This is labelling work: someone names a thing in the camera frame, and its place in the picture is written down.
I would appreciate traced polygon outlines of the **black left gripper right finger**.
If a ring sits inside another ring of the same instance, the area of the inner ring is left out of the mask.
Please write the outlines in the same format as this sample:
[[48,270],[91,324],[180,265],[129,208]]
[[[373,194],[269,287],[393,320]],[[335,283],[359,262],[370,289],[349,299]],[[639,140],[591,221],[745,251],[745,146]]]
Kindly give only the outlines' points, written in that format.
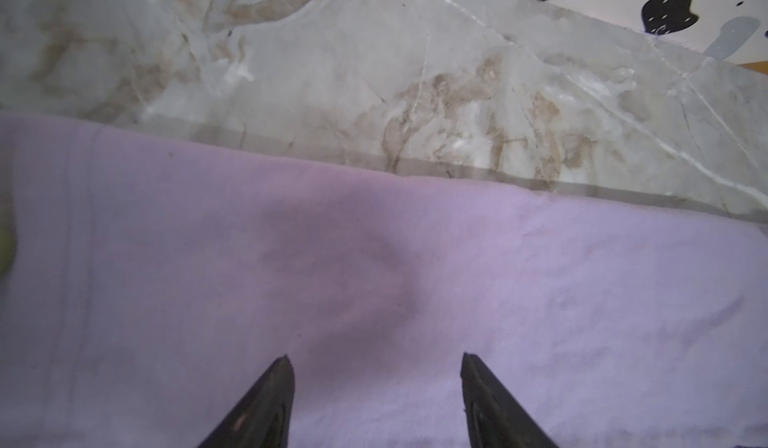
[[557,448],[478,355],[463,354],[460,377],[472,448]]

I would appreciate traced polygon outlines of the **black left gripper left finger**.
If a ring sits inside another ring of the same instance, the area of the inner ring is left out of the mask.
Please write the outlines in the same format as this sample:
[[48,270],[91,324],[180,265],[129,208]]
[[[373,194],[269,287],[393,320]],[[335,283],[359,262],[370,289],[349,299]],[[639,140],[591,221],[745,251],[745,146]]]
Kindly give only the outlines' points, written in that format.
[[199,448],[286,448],[295,396],[287,355],[275,359]]

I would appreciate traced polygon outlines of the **lilac t-shirt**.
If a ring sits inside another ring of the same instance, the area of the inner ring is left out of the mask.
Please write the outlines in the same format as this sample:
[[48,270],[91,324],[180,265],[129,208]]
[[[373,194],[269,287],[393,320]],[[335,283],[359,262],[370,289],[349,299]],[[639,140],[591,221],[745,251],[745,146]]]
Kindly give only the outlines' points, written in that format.
[[1,118],[5,447],[192,447],[288,355],[294,447],[464,447],[478,354],[563,447],[767,443],[767,230]]

